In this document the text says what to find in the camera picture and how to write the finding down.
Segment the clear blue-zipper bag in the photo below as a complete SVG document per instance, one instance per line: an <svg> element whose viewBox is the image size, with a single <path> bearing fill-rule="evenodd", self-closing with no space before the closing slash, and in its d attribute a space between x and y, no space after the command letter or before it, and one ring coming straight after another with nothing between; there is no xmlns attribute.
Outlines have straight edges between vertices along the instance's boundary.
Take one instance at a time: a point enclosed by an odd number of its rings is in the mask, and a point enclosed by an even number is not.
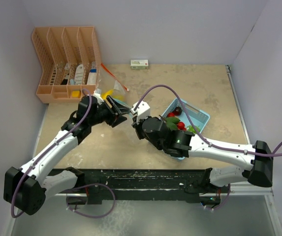
<svg viewBox="0 0 282 236"><path fill-rule="evenodd" d="M133 118L133 114L131 113L131 107L130 107L129 105L127 105L126 103L124 103L124 102L121 101L121 100L118 100L118 99L115 99L115 98L113 98L113 99L114 99L116 102L118 102L119 104L121 104L121 105L127 107L127 108L129 109L129 113L128 113L129 117L130 117L130 118Z"/></svg>

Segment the yellow banana bunch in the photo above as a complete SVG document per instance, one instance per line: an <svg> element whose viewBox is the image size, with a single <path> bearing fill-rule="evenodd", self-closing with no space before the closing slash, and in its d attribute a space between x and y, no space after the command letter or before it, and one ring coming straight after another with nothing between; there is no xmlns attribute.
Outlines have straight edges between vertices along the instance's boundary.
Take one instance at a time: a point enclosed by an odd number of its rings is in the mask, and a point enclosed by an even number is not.
<svg viewBox="0 0 282 236"><path fill-rule="evenodd" d="M103 100L105 100L105 99L107 98L107 96L111 96L111 95L113 94L113 92L114 92L114 91L111 89L111 90L109 90L109 91L103 93L103 94L101 95L101 98L102 98Z"/></svg>

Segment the clear orange-zipper bag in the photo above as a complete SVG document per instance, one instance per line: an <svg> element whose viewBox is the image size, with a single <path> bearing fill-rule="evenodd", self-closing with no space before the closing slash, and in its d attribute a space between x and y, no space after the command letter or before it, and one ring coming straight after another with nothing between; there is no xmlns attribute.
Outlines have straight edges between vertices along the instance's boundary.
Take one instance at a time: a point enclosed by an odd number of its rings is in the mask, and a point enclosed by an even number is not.
<svg viewBox="0 0 282 236"><path fill-rule="evenodd" d="M112 89L114 92L111 96L123 102L126 102L126 95L129 92L129 89L124 86L103 63L100 64L99 70L97 71L95 89L100 89L101 94Z"/></svg>

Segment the light blue plastic basket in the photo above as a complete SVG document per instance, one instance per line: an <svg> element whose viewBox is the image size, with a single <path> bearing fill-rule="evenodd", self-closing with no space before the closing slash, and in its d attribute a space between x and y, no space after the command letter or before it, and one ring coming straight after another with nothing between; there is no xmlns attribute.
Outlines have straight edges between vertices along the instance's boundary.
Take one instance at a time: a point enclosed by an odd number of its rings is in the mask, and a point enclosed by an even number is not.
<svg viewBox="0 0 282 236"><path fill-rule="evenodd" d="M185 106L185 108L188 112L190 120L193 122L193 124L195 126L199 126L200 133L201 133L203 131L203 129L205 128L205 126L207 125L207 123L210 119L210 115L208 113L206 113L205 111L200 110L200 109L196 108L195 106L187 103L183 99L181 99L181 101L184 104L184 106ZM175 98L171 102L171 104L166 108L166 110L164 111L162 116L166 117L168 113L172 113L173 110L178 106L182 108L179 99ZM191 125L189 119L187 118L185 112L183 111L183 108L182 108L182 114L180 116L176 116L176 117L178 117L180 119L180 121L182 121L185 124L186 127Z"/></svg>

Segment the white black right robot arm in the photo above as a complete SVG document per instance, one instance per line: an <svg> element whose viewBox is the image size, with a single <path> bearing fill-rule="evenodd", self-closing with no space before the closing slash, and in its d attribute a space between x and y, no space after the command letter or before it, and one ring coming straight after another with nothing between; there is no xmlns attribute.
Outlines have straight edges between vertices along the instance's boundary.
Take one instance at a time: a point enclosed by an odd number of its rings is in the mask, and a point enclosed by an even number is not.
<svg viewBox="0 0 282 236"><path fill-rule="evenodd" d="M138 120L133 118L132 127L139 139L146 139L158 150L176 158L203 157L228 163L225 168L209 169L202 180L207 192L214 192L225 185L247 181L259 187L273 185L273 158L264 141L254 145L238 145L217 140L202 140L198 135L182 130L170 130L157 117Z"/></svg>

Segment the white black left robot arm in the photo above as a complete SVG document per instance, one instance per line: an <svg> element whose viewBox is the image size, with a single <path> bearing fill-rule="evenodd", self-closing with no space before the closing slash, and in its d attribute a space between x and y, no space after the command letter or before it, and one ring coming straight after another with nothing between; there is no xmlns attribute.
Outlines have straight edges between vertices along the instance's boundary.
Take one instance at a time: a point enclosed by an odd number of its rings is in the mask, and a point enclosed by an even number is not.
<svg viewBox="0 0 282 236"><path fill-rule="evenodd" d="M35 214L51 196L70 189L79 193L85 186L83 172L68 167L60 174L48 174L57 163L76 148L91 133L92 127L107 123L115 127L124 122L133 109L116 101L111 96L105 100L95 95L84 96L76 111L63 124L56 137L31 161L5 173L3 198L11 204L11 215L17 218L14 209L28 215Z"/></svg>

